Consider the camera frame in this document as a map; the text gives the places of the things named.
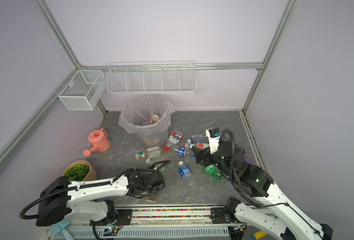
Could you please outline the green label clear bottle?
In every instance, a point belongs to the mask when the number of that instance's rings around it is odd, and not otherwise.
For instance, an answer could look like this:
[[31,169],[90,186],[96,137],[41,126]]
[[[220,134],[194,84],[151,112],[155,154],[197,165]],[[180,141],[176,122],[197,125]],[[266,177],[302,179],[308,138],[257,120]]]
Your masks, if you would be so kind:
[[168,168],[166,167],[170,161],[168,160],[156,160],[156,159],[151,159],[147,158],[145,163],[148,165],[148,171],[149,172],[154,172],[154,171],[160,171],[160,173],[165,176],[168,173]]

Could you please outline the square clear green-band bottle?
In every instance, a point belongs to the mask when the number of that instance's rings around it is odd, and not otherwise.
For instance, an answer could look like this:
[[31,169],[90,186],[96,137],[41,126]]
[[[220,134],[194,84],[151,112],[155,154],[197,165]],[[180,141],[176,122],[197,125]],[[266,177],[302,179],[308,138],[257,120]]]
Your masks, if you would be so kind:
[[137,160],[142,159],[157,159],[161,155],[161,148],[159,146],[145,149],[143,152],[135,154]]

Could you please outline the red cap brown bottle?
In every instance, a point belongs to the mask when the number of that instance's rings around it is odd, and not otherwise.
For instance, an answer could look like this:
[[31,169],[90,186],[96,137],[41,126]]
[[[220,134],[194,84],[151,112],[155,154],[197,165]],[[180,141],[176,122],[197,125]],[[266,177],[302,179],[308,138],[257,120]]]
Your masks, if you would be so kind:
[[160,120],[160,116],[157,114],[153,114],[150,116],[149,124],[153,125],[153,124],[157,123],[159,120]]

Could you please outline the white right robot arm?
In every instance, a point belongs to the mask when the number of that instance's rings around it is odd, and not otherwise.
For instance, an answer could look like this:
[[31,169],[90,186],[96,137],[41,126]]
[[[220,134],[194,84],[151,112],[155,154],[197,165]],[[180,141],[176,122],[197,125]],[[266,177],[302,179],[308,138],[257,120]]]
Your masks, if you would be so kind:
[[215,224],[244,223],[277,240],[330,240],[333,229],[300,210],[261,167],[247,163],[236,146],[231,130],[206,131],[209,146],[193,147],[196,163],[214,165],[226,177],[244,202],[230,198],[223,208],[212,209]]

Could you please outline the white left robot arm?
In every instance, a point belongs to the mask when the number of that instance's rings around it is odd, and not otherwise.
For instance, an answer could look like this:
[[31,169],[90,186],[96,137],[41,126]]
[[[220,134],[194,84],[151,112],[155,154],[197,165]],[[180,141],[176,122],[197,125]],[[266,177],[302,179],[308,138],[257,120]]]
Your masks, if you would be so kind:
[[156,196],[165,187],[158,169],[130,168],[114,178],[89,182],[59,177],[19,213],[22,220],[36,220],[46,227],[65,219],[86,220],[97,225],[115,225],[119,214],[111,197]]

